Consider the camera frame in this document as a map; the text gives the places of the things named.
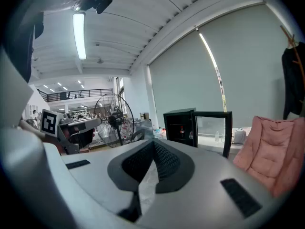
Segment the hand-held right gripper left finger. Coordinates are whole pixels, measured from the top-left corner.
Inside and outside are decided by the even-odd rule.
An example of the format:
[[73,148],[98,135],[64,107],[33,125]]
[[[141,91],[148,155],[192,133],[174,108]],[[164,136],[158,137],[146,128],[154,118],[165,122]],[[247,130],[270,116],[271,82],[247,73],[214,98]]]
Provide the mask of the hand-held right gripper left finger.
[[139,189],[144,184],[153,159],[153,142],[144,140],[129,145],[92,153],[63,156],[64,163],[89,163],[69,169],[76,182],[89,196],[120,218],[134,223],[153,223],[155,219],[143,212]]

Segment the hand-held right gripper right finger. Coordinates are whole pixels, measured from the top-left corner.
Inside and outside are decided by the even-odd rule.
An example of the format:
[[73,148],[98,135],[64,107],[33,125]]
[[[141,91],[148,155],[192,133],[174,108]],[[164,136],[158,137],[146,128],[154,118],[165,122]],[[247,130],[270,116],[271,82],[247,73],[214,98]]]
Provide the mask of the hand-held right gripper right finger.
[[[140,226],[149,229],[256,229],[276,214],[284,197],[274,198],[269,190],[237,168],[227,158],[214,152],[164,140],[190,156],[195,164],[190,181],[179,191],[155,195]],[[262,208],[244,218],[221,181],[234,178]]]

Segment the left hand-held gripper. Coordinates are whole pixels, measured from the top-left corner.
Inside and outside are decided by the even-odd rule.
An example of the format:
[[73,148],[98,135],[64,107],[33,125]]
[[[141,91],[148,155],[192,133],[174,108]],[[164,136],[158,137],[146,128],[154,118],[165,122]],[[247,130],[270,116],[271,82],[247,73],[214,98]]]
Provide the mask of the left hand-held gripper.
[[[41,114],[41,132],[56,138],[67,155],[78,154],[80,148],[90,144],[96,127],[101,124],[102,120],[100,118],[73,122],[73,119],[69,118],[67,114],[47,109],[43,109]],[[64,130],[69,131],[69,128],[73,130],[71,134],[72,143],[66,138],[64,132]]]

